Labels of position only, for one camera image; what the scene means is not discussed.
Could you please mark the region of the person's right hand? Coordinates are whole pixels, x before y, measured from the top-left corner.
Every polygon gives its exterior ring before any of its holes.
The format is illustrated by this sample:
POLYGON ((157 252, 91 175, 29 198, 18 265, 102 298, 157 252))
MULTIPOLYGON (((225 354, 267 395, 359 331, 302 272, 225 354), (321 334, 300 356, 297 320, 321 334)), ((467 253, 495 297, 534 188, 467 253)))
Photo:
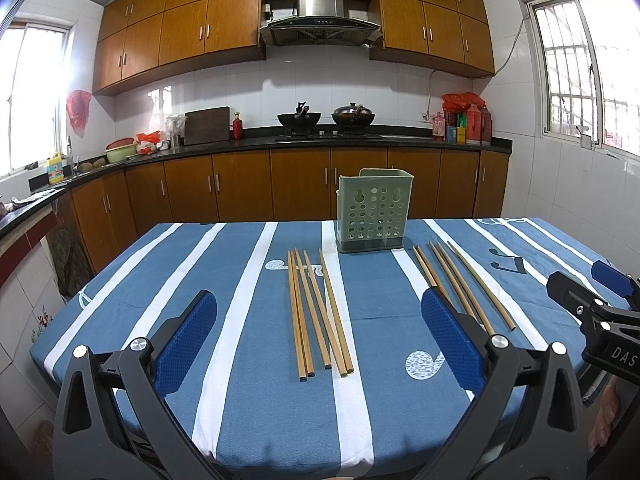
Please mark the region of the person's right hand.
POLYGON ((616 392, 617 377, 612 377, 604 388, 599 401, 596 421, 591 428, 588 445, 589 452, 603 448, 611 437, 613 422, 620 411, 620 399, 616 392))

